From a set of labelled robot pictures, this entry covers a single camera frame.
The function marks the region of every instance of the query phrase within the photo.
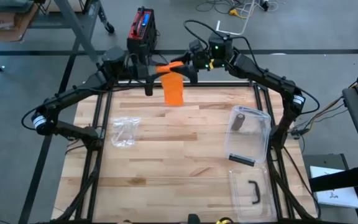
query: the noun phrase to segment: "concrete floor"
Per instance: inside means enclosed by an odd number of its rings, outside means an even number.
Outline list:
[[[93,43],[98,50],[114,44],[126,45],[126,36],[137,7],[155,9],[157,27],[161,33],[158,49],[186,49],[193,37],[181,23],[193,18],[215,26],[236,30],[240,20],[217,12],[197,12],[199,1],[133,0],[103,1],[109,21],[116,27],[114,36],[107,35],[97,22]],[[246,36],[254,49],[358,49],[358,1],[285,0],[275,12],[256,11],[247,26]],[[207,38],[209,31],[197,29]],[[71,30],[28,30],[22,42],[0,43],[0,50],[70,50],[74,35]],[[246,49],[245,44],[236,46]],[[322,105],[341,94],[358,76],[358,54],[342,55],[257,55],[261,67],[285,75],[312,93]],[[58,90],[68,57],[21,56],[0,57],[6,72],[0,73],[0,219],[16,223],[40,151],[42,137],[20,125],[22,115],[39,105]],[[95,71],[87,56],[77,57],[70,85],[80,83]],[[200,80],[235,80],[219,70],[200,73]],[[307,99],[305,110],[314,103]],[[60,119],[72,122],[75,106],[66,109]],[[311,116],[302,116],[301,123]],[[358,166],[358,136],[348,113],[316,124],[305,136],[305,154],[344,153],[349,167]],[[50,218],[58,181],[63,167],[67,141],[53,139],[39,193],[30,222]],[[357,223],[351,209],[323,207],[323,220]]]

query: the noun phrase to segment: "red device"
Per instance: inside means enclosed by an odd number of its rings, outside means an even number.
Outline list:
[[[127,38],[127,48],[130,54],[136,54],[140,63],[145,63],[145,56],[150,54],[157,43],[157,30],[153,9],[144,6],[137,9],[134,22]]]

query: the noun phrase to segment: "black rubber strip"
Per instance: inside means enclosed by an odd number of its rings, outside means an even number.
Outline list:
[[[181,55],[186,50],[155,50],[155,54]],[[105,50],[97,50],[98,55],[105,53]],[[242,54],[250,54],[249,50],[240,50]],[[256,55],[287,54],[287,55],[342,55],[358,54],[358,49],[299,49],[299,50],[253,50]],[[71,50],[0,50],[0,56],[69,56]],[[86,52],[78,51],[77,55],[86,55]]]

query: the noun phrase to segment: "plastic lid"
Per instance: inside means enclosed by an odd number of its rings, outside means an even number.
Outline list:
[[[230,170],[232,202],[240,223],[271,222],[276,219],[268,173],[264,167]]]
[[[226,157],[251,166],[265,162],[270,130],[267,113],[245,106],[233,107],[224,144]]]

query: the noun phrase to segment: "wooden tabletop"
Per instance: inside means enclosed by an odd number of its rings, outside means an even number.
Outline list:
[[[232,107],[256,108],[254,89],[191,87],[185,88],[183,97],[184,106],[166,107],[163,91],[159,89],[154,90],[153,96],[145,96],[141,89],[114,94],[94,222],[185,222],[189,213],[198,214],[202,222],[216,222],[222,217],[237,220],[229,171],[247,172],[251,167],[226,159],[224,140]],[[272,91],[270,97],[278,122],[282,116],[282,99]],[[75,125],[92,123],[96,99],[92,96],[78,104]],[[142,118],[132,147],[115,147],[111,142],[113,119],[123,116]],[[298,141],[288,139],[285,145],[307,180]],[[85,148],[67,154],[52,218],[61,215],[79,191],[85,155]],[[313,199],[284,152],[283,156],[291,191],[315,216]],[[266,163],[255,166],[267,169]],[[272,196],[270,179],[268,176],[266,179],[267,184],[260,186],[261,203],[246,210],[253,222],[255,217],[260,222],[276,220],[274,206],[265,200]],[[283,194],[279,192],[283,213],[287,214]],[[255,197],[254,191],[249,194],[243,196]]]

